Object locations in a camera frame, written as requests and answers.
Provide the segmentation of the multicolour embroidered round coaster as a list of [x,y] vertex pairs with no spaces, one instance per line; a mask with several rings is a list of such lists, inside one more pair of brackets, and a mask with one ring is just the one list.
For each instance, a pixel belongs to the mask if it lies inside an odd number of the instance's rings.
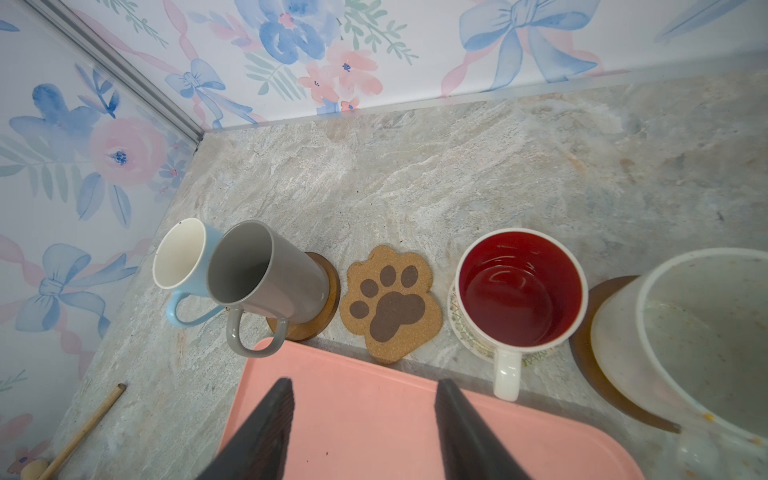
[[[467,317],[462,313],[459,307],[455,279],[452,280],[450,289],[448,291],[447,306],[451,329],[461,344],[469,349],[478,358],[492,363],[495,357],[495,349],[492,346],[484,343],[465,324]],[[522,358],[522,366],[531,367],[532,365],[543,361],[547,357],[552,356],[560,349],[560,346],[556,346],[546,350],[525,354]]]

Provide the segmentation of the grey mug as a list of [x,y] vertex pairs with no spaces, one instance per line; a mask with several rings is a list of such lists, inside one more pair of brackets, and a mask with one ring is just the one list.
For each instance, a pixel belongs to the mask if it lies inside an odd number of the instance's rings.
[[[206,275],[210,297],[227,311],[227,343],[237,354],[264,358],[286,340],[290,320],[304,322],[327,294],[324,272],[290,241],[257,220],[229,229],[211,256]],[[242,315],[276,321],[270,343],[247,348],[240,338]]]

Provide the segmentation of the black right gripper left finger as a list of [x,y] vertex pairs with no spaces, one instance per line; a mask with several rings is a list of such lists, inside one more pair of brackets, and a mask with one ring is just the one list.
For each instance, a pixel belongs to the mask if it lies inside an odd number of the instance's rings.
[[292,381],[280,378],[197,479],[282,479],[294,409]]

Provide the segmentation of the red interior mug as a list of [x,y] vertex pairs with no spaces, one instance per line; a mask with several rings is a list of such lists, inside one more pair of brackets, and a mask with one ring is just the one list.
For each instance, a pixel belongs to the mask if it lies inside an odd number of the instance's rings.
[[514,402],[523,357],[557,347],[581,326],[588,284],[560,241],[526,228],[490,232],[463,253],[454,281],[459,310],[493,350],[493,393]]

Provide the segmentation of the cork paw print coaster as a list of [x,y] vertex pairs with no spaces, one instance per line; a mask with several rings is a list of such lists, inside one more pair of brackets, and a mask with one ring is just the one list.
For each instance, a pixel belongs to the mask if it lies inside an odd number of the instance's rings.
[[432,284],[432,270],[422,256],[379,245],[367,260],[347,270],[341,320],[352,334],[364,338],[376,362],[393,364],[432,340],[443,327]]

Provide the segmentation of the light blue mug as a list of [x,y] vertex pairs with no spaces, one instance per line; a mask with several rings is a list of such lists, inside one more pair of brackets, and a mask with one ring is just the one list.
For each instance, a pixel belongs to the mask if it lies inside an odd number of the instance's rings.
[[155,284],[172,292],[166,306],[168,321],[179,328],[200,325],[225,309],[218,305],[194,320],[184,321],[177,313],[189,296],[208,297],[206,275],[211,256],[223,233],[197,218],[177,222],[160,242],[153,259]]

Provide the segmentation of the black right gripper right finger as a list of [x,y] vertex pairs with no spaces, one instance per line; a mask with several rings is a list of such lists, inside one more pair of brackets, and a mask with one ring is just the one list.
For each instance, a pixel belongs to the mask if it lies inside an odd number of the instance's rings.
[[530,479],[453,380],[438,381],[434,408],[446,479]]

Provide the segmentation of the cream mug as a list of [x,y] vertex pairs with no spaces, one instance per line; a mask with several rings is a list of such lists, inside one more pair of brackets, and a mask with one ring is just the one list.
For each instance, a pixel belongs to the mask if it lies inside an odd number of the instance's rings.
[[612,294],[591,329],[610,383],[676,424],[665,479],[767,475],[767,255],[676,256]]

